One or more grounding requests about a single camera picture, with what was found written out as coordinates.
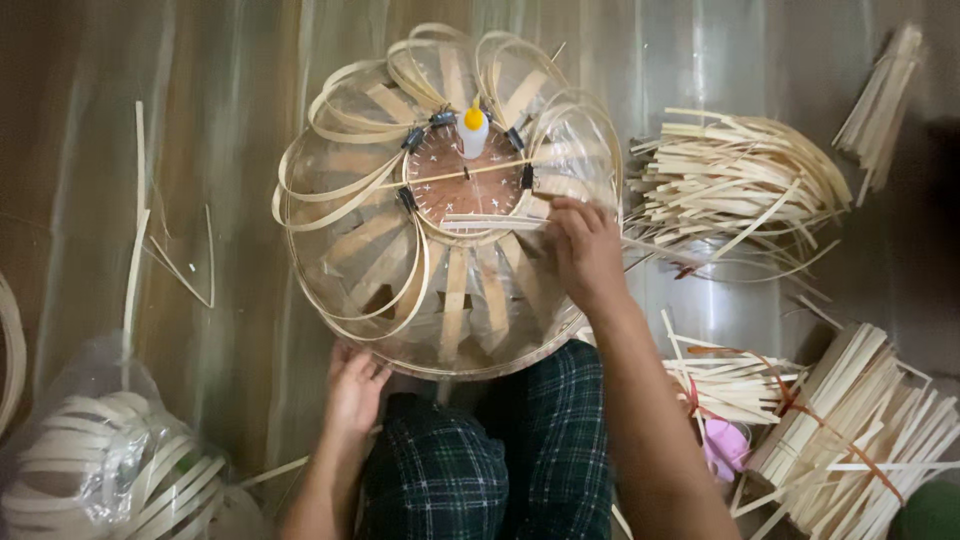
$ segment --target yellow bottle cap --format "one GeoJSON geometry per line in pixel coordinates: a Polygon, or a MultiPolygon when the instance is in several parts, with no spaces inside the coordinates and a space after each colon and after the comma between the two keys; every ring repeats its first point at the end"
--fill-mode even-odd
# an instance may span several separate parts
{"type": "Polygon", "coordinates": [[[464,114],[464,125],[467,126],[468,130],[473,132],[483,126],[483,111],[480,110],[479,99],[474,99],[473,105],[467,109],[467,112],[464,114]]]}

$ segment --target glue bottle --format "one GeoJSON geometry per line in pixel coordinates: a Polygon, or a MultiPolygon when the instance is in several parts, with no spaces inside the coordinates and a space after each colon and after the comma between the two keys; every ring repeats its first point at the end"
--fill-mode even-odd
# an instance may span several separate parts
{"type": "Polygon", "coordinates": [[[490,121],[480,110],[480,99],[475,98],[473,105],[463,114],[457,115],[457,135],[460,136],[460,155],[465,160],[473,160],[483,154],[490,132],[490,121]]]}

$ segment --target pink object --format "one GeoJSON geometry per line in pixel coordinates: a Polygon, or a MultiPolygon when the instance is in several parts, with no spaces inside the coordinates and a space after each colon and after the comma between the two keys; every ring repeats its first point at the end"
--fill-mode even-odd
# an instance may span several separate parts
{"type": "Polygon", "coordinates": [[[750,442],[735,426],[723,420],[709,419],[705,425],[704,454],[707,465],[716,467],[716,476],[733,481],[733,473],[742,473],[743,461],[750,452],[750,442]]]}

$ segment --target plaid pants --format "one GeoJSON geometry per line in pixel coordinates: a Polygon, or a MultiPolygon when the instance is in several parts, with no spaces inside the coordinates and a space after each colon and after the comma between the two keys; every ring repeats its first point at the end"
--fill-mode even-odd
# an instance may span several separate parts
{"type": "Polygon", "coordinates": [[[603,400],[596,349],[575,340],[495,382],[476,418],[391,396],[360,537],[610,538],[603,400]]]}

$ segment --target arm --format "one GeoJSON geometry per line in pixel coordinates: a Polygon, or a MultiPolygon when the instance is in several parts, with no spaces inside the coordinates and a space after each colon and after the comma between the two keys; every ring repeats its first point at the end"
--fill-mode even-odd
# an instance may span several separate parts
{"type": "Polygon", "coordinates": [[[561,281],[603,358],[610,453],[634,534],[740,538],[630,296],[615,220],[572,199],[555,200],[550,219],[561,281]]]}
{"type": "Polygon", "coordinates": [[[283,540],[352,537],[364,447],[390,374],[386,368],[376,373],[370,352],[352,351],[339,340],[333,346],[324,431],[283,523],[283,540]]]}

